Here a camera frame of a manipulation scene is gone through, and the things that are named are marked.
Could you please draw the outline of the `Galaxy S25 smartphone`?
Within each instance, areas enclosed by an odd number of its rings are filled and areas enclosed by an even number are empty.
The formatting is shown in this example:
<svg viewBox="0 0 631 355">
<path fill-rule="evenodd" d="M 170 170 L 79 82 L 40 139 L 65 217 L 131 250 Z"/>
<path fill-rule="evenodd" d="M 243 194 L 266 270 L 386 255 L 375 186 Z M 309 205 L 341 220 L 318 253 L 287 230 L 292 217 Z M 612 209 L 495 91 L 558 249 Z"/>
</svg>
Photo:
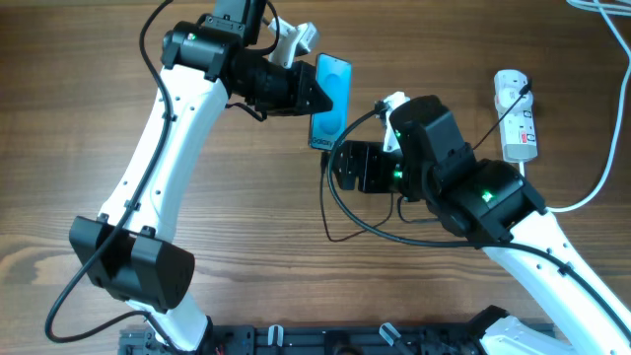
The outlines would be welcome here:
<svg viewBox="0 0 631 355">
<path fill-rule="evenodd" d="M 332 102 L 329 111 L 311 116 L 309 146 L 329 151 L 347 127 L 352 64 L 326 53 L 316 57 L 316 81 Z"/>
</svg>

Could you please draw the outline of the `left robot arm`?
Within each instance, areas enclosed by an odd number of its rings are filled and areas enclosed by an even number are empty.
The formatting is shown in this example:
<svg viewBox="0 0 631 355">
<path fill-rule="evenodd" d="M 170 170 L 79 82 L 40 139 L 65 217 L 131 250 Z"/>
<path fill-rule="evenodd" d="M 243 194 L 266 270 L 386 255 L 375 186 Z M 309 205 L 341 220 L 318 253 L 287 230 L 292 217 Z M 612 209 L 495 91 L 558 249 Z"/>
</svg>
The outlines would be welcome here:
<svg viewBox="0 0 631 355">
<path fill-rule="evenodd" d="M 69 233 L 88 277 L 144 317 L 172 353 L 209 344 L 211 320 L 189 294 L 195 260 L 174 243 L 178 211 L 213 125 L 229 107 L 257 120 L 327 112 L 331 99 L 304 56 L 311 23 L 265 20 L 268 1 L 220 1 L 166 33 L 158 92 L 132 159 L 94 219 Z"/>
</svg>

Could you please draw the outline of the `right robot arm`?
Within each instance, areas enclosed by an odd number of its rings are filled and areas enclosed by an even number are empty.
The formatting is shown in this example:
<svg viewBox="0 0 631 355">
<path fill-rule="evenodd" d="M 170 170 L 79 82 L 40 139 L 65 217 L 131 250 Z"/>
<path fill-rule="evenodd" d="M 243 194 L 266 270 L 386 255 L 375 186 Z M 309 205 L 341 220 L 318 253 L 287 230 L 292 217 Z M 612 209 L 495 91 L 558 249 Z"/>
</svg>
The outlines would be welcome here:
<svg viewBox="0 0 631 355">
<path fill-rule="evenodd" d="M 535 332 L 504 310 L 475 319 L 486 354 L 627 354 L 630 312 L 572 247 L 542 196 L 512 166 L 477 160 L 435 96 L 389 116 L 397 154 L 378 154 L 368 177 L 386 191 L 426 202 L 457 237 L 455 248 L 485 252 L 538 302 L 565 335 Z"/>
</svg>

